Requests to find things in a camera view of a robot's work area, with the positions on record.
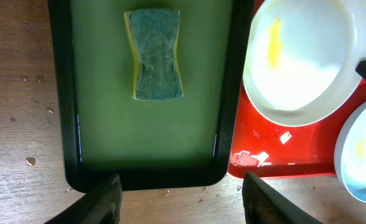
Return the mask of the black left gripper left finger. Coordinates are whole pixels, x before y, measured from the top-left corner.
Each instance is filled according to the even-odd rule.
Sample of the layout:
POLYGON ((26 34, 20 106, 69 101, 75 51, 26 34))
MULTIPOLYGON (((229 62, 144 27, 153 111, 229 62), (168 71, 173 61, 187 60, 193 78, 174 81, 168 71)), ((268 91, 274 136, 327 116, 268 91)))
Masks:
POLYGON ((113 174, 45 224, 119 224, 121 181, 113 174))

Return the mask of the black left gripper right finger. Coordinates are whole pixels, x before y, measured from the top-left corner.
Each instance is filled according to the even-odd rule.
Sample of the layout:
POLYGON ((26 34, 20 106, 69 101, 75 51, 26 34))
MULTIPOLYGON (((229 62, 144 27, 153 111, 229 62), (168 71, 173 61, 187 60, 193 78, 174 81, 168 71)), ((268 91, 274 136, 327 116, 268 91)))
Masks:
POLYGON ((245 174, 242 198, 246 224, 320 222, 252 172, 245 174))

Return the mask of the white plate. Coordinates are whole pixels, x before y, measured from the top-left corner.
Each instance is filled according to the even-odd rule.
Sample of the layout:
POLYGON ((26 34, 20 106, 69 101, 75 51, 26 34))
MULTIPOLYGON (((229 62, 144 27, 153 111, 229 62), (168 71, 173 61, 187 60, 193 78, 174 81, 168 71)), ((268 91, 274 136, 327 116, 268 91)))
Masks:
POLYGON ((366 0, 265 0, 251 23, 243 84, 262 117, 306 126, 348 100, 365 59, 366 0))

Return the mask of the light blue plate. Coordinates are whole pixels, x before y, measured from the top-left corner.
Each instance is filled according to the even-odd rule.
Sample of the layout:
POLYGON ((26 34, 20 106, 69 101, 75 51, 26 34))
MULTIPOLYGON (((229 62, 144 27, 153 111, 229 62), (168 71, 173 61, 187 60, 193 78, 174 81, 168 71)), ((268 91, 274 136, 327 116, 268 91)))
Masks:
POLYGON ((347 118, 338 135, 334 167, 349 194, 366 203, 366 102, 347 118))

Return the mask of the green and yellow sponge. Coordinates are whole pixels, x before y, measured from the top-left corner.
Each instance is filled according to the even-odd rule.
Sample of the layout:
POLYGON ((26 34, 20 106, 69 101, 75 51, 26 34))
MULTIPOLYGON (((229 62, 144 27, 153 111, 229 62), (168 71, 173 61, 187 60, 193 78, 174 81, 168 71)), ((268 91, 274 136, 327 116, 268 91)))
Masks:
POLYGON ((150 8, 123 15, 134 60, 133 98, 154 101, 184 96, 177 61, 180 11, 150 8))

